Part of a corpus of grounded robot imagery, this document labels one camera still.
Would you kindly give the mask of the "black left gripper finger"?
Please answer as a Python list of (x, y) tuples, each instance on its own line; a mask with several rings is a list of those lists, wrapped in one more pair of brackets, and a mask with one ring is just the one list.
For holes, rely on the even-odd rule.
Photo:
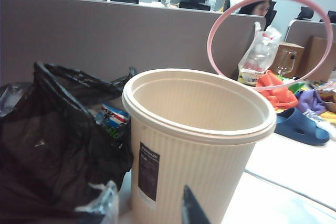
[(210, 224), (208, 217), (188, 185), (185, 185), (183, 190), (182, 223)]

